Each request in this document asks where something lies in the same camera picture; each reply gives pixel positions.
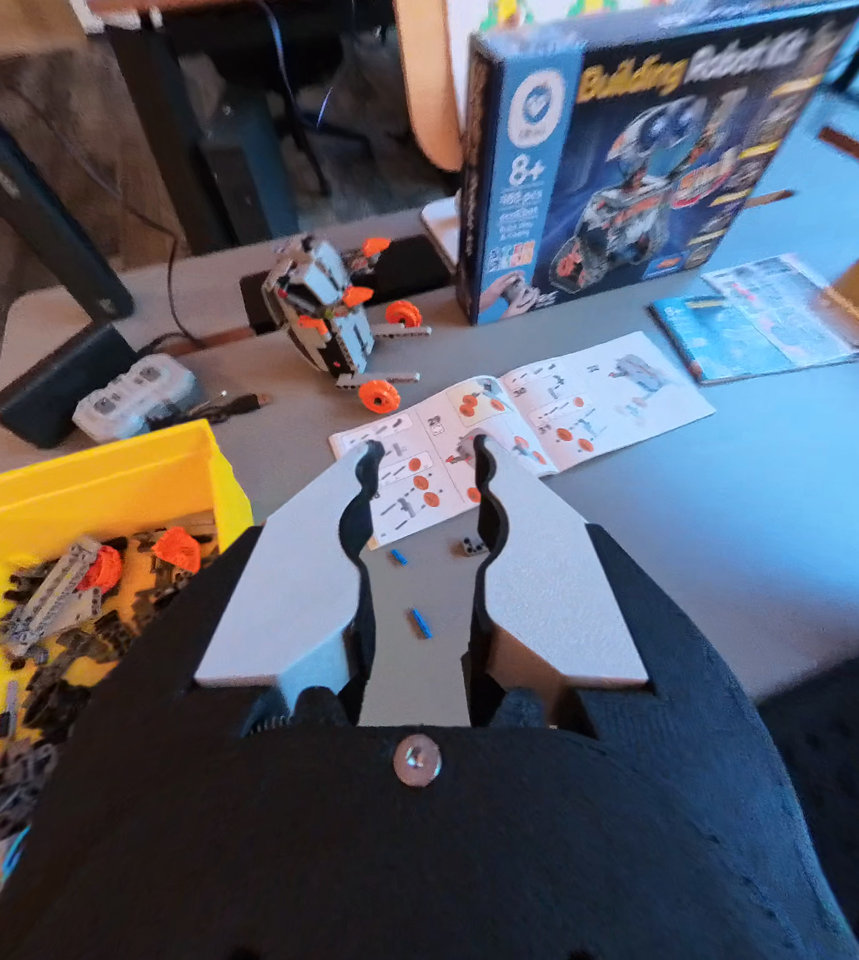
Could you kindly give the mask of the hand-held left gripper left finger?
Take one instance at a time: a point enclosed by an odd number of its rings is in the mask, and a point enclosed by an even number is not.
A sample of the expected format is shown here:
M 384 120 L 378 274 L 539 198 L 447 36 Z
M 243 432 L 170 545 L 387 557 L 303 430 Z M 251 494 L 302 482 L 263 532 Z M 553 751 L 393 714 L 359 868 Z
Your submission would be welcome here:
M 200 687 L 275 690 L 290 714 L 322 688 L 359 723 L 376 653 L 361 555 L 384 456 L 365 440 L 264 522 L 196 668 Z

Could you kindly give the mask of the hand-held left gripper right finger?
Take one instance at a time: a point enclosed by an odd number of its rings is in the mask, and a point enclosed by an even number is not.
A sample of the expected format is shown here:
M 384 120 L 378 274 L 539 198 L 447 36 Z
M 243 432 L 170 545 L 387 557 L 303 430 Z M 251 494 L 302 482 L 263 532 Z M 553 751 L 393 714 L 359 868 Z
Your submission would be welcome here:
M 591 537 L 589 521 L 500 446 L 474 434 L 480 494 L 471 639 L 463 673 L 471 726 L 516 690 L 551 725 L 577 691 L 640 692 L 651 677 Z

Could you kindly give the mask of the yellow plastic bin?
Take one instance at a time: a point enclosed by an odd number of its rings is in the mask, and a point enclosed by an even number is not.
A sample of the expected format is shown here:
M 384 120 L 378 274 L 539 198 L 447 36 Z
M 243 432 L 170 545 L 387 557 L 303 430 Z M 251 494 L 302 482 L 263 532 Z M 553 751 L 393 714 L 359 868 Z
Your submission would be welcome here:
M 111 539 L 209 512 L 226 549 L 251 504 L 211 427 L 194 421 L 0 474 L 0 616 L 10 574 L 78 536 Z M 15 673 L 0 651 L 0 713 Z

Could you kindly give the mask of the grey desk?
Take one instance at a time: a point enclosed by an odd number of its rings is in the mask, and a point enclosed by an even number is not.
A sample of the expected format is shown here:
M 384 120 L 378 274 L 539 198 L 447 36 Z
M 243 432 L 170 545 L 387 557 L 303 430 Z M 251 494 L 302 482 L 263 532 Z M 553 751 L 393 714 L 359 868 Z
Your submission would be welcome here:
M 217 391 L 270 396 L 255 414 L 216 428 L 220 449 L 261 520 L 332 462 L 330 434 L 372 417 L 299 357 L 285 336 L 224 334 L 246 321 L 240 277 L 265 269 L 268 244 L 181 263 L 178 313 L 218 345 L 183 363 Z M 651 302 L 701 290 L 678 274 L 545 310 L 470 326 L 452 286 L 413 298 L 428 338 L 392 340 L 375 367 L 415 370 L 404 405 L 471 374 L 501 375 L 642 331 L 676 354 Z M 10 307 L 0 388 L 87 322 L 59 289 Z M 711 387 L 716 413 L 581 465 L 547 485 L 601 524 L 683 609 L 752 696 L 766 696 L 859 653 L 859 360 Z M 371 726 L 468 720 L 460 656 L 481 557 L 458 556 L 475 513 L 405 539 L 397 568 L 367 553 L 377 647 L 361 721 Z M 423 639 L 417 609 L 434 633 Z

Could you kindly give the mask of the open white instruction booklet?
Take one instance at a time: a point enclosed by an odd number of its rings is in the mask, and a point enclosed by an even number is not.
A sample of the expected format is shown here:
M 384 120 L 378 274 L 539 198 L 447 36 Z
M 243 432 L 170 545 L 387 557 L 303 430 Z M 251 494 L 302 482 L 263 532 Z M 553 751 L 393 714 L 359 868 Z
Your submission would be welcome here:
M 335 459 L 382 445 L 371 549 L 478 508 L 473 437 L 485 434 L 538 478 L 714 414 L 642 332 L 509 370 L 476 374 L 328 438 Z

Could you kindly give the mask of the grey white remote control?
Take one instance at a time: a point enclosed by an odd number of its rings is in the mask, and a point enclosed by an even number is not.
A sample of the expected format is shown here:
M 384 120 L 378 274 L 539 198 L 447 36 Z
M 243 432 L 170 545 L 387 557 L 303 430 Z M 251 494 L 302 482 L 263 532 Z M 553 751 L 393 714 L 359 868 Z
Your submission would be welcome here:
M 71 422 L 91 441 L 104 445 L 146 434 L 202 400 L 200 385 L 188 368 L 168 354 L 150 354 L 78 401 Z

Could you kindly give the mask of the pile of building parts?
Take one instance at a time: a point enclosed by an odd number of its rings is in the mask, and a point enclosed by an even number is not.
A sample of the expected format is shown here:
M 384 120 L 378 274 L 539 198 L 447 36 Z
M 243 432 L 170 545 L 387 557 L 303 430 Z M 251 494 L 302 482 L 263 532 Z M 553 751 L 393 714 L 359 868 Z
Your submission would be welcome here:
M 96 686 L 192 578 L 218 558 L 201 512 L 131 534 L 81 534 L 14 570 L 1 595 L 0 894 L 44 787 Z

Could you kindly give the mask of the grey orange toy robot model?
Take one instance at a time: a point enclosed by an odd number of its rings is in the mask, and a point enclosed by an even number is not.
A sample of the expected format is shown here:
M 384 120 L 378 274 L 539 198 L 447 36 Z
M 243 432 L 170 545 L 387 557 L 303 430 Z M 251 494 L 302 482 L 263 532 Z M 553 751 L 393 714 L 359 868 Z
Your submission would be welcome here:
M 336 388 L 355 392 L 363 406 L 390 414 L 401 405 L 397 383 L 419 381 L 418 371 L 367 371 L 377 342 L 427 337 L 420 310 L 409 300 L 385 308 L 385 322 L 372 324 L 366 308 L 371 287 L 353 282 L 341 253 L 309 233 L 298 234 L 275 250 L 260 294 L 270 319 L 297 352 Z

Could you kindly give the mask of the blue booklet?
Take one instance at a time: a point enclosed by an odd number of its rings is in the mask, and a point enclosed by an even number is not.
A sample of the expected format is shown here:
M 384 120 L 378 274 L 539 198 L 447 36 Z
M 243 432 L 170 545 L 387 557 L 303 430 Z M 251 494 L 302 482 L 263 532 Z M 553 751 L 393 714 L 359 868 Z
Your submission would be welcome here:
M 754 317 L 718 294 L 660 298 L 649 312 L 702 386 L 831 367 L 858 358 L 853 347 L 814 316 L 764 310 Z

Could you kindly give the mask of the black floor mat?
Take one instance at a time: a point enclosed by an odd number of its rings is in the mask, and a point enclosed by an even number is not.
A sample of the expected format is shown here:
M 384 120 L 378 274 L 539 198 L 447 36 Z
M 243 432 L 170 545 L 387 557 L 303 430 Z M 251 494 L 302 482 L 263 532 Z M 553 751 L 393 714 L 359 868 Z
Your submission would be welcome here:
M 859 940 L 859 655 L 757 703 Z

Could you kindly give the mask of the white folded leaflet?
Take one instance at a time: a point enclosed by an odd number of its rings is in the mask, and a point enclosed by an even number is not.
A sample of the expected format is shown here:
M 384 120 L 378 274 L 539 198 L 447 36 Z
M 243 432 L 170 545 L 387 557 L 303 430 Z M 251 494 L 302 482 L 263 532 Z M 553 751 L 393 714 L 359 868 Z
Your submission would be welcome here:
M 852 315 L 788 255 L 704 271 L 701 279 L 796 368 L 859 356 Z

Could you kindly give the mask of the blue robot kit box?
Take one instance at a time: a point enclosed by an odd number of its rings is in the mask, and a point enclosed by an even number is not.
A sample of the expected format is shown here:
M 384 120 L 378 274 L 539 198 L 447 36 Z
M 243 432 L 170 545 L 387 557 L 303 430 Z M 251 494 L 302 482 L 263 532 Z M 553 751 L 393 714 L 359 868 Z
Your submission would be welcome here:
M 467 37 L 456 296 L 495 324 L 713 255 L 859 2 L 488 4 Z

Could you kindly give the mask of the pale wooden panel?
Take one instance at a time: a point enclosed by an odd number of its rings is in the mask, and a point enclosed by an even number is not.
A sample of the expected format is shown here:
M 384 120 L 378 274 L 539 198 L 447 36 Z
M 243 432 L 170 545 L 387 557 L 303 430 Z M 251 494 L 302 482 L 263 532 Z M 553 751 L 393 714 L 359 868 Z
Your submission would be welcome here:
M 395 1 L 408 116 L 423 155 L 437 168 L 463 164 L 469 42 L 484 2 Z

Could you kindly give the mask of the black desk frame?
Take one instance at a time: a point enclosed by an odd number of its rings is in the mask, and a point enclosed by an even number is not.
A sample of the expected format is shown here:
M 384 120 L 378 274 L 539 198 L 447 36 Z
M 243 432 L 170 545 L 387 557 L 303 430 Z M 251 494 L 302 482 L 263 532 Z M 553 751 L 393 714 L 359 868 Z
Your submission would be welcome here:
M 224 81 L 195 108 L 180 47 L 139 11 L 107 37 L 190 252 L 203 256 L 295 234 L 299 217 L 265 91 Z

